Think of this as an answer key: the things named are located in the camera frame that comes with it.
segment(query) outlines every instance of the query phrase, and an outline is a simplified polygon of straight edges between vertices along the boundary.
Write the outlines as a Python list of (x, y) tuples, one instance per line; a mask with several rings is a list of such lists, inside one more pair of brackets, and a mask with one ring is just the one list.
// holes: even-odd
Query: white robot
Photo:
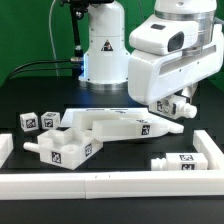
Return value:
[[(223, 63), (223, 33), (215, 0), (157, 0), (155, 13), (130, 35), (128, 92), (149, 110), (193, 118), (197, 82)], [(182, 90), (181, 95), (174, 93)]]
[(127, 88), (130, 53), (125, 48), (122, 5), (114, 0), (61, 0), (60, 3), (70, 4), (76, 46), (74, 63), (83, 56), (77, 20), (86, 12), (89, 15), (89, 49), (83, 57), (80, 85), (96, 90)]

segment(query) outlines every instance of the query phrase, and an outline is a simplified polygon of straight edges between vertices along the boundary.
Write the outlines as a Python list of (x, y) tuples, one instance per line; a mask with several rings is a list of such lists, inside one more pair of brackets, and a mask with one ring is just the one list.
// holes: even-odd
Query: warning sticker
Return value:
[(107, 40), (106, 43), (103, 45), (101, 51), (114, 51), (109, 40)]

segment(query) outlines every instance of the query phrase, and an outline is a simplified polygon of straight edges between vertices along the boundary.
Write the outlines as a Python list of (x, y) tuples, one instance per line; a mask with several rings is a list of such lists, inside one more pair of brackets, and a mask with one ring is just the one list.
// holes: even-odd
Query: black tabletop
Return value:
[[(23, 149), (36, 142), (43, 130), (23, 132), (19, 115), (67, 108), (145, 107), (134, 102), (127, 90), (99, 92), (81, 88), (70, 77), (23, 77), (0, 88), (0, 134), (12, 133), (14, 150), (0, 173), (58, 173), (150, 170), (150, 159), (166, 152), (194, 152), (194, 130), (206, 130), (215, 143), (224, 144), (224, 93), (203, 80), (193, 98), (198, 108), (194, 119), (178, 119), (183, 134), (160, 138), (107, 142), (103, 149), (76, 170), (44, 164), (39, 155)], [(96, 200), (0, 201), (1, 223), (222, 223), (224, 197), (149, 197)]]

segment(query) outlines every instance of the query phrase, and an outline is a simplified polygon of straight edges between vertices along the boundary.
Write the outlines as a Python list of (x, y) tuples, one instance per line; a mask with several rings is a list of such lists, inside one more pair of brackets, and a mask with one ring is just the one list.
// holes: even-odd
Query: small cube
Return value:
[(20, 121), (21, 127), (25, 132), (39, 129), (37, 115), (33, 112), (21, 114)]
[(41, 116), (43, 129), (57, 129), (60, 125), (60, 113), (46, 112)]

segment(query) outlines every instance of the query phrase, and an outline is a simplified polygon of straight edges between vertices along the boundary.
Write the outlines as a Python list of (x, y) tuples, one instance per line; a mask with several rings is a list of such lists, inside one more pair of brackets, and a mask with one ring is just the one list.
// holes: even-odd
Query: logo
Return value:
[(53, 128), (53, 120), (52, 119), (44, 119), (44, 126), (46, 128)]
[(35, 119), (26, 120), (26, 127), (27, 128), (34, 128), (34, 127), (36, 127)]
[(182, 170), (194, 170), (195, 165), (194, 164), (182, 164)]
[(182, 161), (194, 161), (194, 158), (192, 155), (180, 155), (180, 159)]
[(113, 48), (111, 47), (111, 44), (110, 44), (109, 40), (107, 40), (105, 42), (101, 51), (114, 51)]
[(61, 154), (57, 152), (51, 152), (52, 162), (61, 163)]
[(86, 146), (86, 157), (92, 154), (92, 144)]
[(149, 135), (150, 125), (143, 125), (142, 135)]
[(46, 117), (54, 117), (56, 114), (54, 114), (54, 113), (48, 113), (48, 114), (46, 114)]

